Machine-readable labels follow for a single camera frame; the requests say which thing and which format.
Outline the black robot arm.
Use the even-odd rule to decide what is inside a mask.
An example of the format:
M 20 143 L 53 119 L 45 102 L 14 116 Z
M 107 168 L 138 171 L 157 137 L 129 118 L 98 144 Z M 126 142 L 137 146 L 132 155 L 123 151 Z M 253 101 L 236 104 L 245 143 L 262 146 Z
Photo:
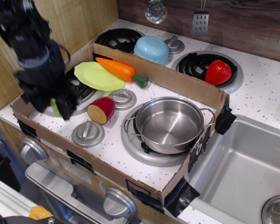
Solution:
M 80 97 L 65 75 L 62 46 L 50 39 L 50 32 L 34 1 L 0 0 L 0 37 L 23 68 L 14 73 L 23 100 L 44 112 L 54 99 L 61 117 L 69 120 Z

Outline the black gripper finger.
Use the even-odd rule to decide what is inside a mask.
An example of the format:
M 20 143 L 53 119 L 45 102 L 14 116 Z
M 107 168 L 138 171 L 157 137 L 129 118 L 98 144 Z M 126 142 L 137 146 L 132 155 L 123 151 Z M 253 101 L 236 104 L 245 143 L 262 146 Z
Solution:
M 77 90 L 58 90 L 56 94 L 56 106 L 64 120 L 69 120 L 80 103 Z
M 30 102 L 38 112 L 44 112 L 50 106 L 51 95 L 45 92 L 23 93 L 22 99 L 26 104 Z

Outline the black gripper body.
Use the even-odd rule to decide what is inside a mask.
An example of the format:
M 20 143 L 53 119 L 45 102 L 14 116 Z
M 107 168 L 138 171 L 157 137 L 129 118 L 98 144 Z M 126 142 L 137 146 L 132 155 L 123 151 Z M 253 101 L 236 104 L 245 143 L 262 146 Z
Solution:
M 24 70 L 14 76 L 24 93 L 23 100 L 78 100 L 77 87 L 66 77 L 60 46 L 50 41 L 42 49 L 41 57 L 19 60 Z

